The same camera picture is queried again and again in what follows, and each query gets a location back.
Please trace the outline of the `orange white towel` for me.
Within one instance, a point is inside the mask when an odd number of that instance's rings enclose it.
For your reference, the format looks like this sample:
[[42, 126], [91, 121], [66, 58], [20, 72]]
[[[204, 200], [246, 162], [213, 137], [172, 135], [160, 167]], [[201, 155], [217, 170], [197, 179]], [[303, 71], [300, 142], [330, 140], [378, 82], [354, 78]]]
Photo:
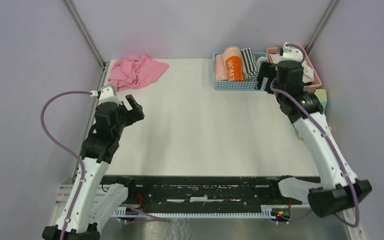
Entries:
[[237, 46], [230, 46], [222, 54], [222, 60], [227, 72], [228, 82], [244, 82], [243, 60], [241, 50]]

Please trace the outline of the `teal rabbit pattern towel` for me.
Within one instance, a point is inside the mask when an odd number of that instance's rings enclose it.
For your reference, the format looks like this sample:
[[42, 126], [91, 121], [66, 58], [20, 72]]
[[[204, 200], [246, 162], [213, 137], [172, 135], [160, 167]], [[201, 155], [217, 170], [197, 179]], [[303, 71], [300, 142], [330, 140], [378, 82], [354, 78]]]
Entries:
[[268, 58], [267, 56], [261, 56], [261, 57], [259, 57], [259, 58], [256, 60], [256, 65], [257, 65], [258, 67], [260, 67], [262, 63], [269, 63], [269, 62], [270, 62], [270, 61], [269, 61], [269, 58]]

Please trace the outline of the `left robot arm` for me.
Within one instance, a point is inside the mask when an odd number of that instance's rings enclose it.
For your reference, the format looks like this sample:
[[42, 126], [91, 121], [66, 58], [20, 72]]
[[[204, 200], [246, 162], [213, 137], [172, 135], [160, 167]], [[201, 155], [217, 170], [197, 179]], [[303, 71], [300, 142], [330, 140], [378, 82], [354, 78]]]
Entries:
[[62, 145], [57, 145], [79, 163], [79, 175], [74, 181], [62, 214], [54, 225], [47, 226], [42, 232], [45, 240], [98, 240], [109, 218], [122, 202], [130, 204], [137, 198], [135, 187], [123, 182], [112, 183], [105, 195], [94, 204], [101, 181], [111, 164], [114, 154], [120, 146], [124, 128], [145, 118], [143, 107], [129, 94], [126, 100], [128, 110], [116, 96], [98, 97], [95, 109], [95, 122], [90, 127], [76, 154]]

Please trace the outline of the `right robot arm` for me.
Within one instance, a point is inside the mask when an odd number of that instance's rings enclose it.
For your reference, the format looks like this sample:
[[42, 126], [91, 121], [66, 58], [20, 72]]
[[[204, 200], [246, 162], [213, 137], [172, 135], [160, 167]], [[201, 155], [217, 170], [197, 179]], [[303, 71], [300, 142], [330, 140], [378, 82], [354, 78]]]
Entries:
[[288, 177], [269, 189], [269, 199], [282, 204], [288, 198], [308, 203], [318, 217], [353, 208], [373, 190], [367, 179], [352, 170], [329, 129], [324, 108], [314, 93], [304, 90], [304, 68], [295, 60], [262, 62], [257, 87], [274, 94], [280, 110], [301, 134], [319, 173], [320, 183]]

